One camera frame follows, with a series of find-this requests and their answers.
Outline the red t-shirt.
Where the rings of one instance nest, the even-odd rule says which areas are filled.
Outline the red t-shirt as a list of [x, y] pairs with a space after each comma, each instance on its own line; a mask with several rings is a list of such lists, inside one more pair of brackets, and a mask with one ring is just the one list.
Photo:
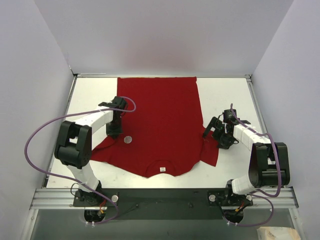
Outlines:
[[[92, 160], [130, 173], [179, 176], [198, 162], [215, 166], [219, 149], [205, 130], [195, 77], [118, 78], [117, 95], [128, 97], [130, 113], [122, 117], [123, 133], [107, 137], [92, 151]], [[131, 136], [132, 142], [124, 143]]]

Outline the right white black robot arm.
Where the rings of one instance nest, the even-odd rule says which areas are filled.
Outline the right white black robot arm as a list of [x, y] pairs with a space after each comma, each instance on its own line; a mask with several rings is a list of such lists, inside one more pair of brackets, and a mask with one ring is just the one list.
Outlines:
[[230, 107], [219, 117], [212, 117], [202, 138], [217, 142], [217, 148], [228, 150], [232, 145], [242, 144], [250, 152], [248, 172], [242, 177], [231, 179], [229, 189], [235, 195], [262, 193], [276, 198], [283, 186], [290, 182], [288, 147], [283, 142], [275, 142], [271, 134], [260, 133], [247, 120], [241, 120], [237, 111]]

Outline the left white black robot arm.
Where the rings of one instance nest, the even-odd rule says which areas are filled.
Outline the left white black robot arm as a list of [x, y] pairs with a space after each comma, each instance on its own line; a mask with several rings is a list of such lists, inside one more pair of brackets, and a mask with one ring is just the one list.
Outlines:
[[54, 157], [71, 171], [80, 181], [76, 197], [96, 206], [103, 201], [101, 182], [96, 178], [89, 164], [92, 157], [92, 135], [105, 127], [108, 140], [115, 140], [122, 130], [122, 110], [128, 107], [127, 101], [120, 96], [111, 102], [101, 102], [97, 112], [89, 113], [76, 121], [65, 120], [61, 123]]

